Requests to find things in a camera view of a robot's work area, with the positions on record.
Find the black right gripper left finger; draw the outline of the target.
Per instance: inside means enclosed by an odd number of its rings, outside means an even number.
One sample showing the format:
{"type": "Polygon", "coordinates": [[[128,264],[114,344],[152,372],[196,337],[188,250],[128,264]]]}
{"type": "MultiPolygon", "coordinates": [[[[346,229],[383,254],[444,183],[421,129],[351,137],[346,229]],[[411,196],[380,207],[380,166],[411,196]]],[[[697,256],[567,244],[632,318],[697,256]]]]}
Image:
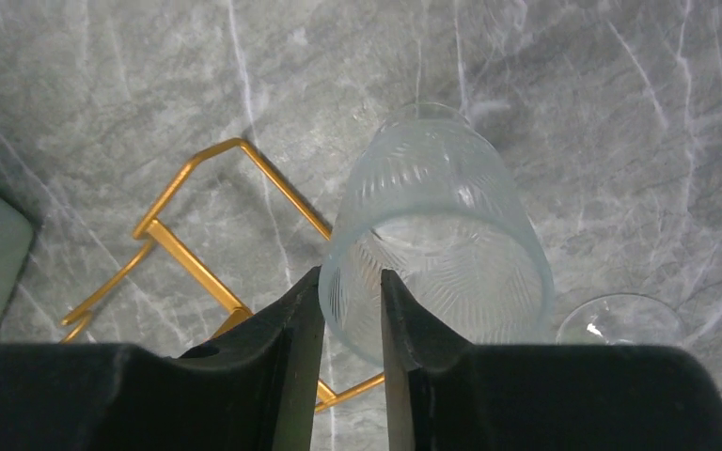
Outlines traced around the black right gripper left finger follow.
{"type": "Polygon", "coordinates": [[[0,344],[0,450],[307,450],[319,275],[177,358],[128,343],[0,344]]]}

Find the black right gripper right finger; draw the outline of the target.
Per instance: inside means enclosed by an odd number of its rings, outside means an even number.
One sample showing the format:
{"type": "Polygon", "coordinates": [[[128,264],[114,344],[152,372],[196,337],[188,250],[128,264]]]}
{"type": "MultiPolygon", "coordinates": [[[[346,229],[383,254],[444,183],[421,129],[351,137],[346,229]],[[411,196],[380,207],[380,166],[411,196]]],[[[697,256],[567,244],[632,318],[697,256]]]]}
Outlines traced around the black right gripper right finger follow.
{"type": "Polygon", "coordinates": [[[722,398],[664,346],[477,345],[381,275],[393,450],[722,450],[722,398]]]}

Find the clear glass chrome rack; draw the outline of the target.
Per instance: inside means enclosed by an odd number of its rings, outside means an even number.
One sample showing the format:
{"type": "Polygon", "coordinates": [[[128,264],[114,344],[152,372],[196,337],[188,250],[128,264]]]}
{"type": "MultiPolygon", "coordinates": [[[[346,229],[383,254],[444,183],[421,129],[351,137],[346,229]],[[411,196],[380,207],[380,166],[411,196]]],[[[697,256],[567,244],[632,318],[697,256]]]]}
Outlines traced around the clear glass chrome rack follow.
{"type": "Polygon", "coordinates": [[[374,134],[322,263],[325,322],[373,365],[383,362],[385,270],[470,342],[550,338],[552,273],[516,183],[491,143],[443,104],[408,104],[374,134]]]}
{"type": "Polygon", "coordinates": [[[560,324],[556,342],[678,346],[685,336],[683,321],[665,303],[640,294],[615,293],[575,308],[560,324]]]}

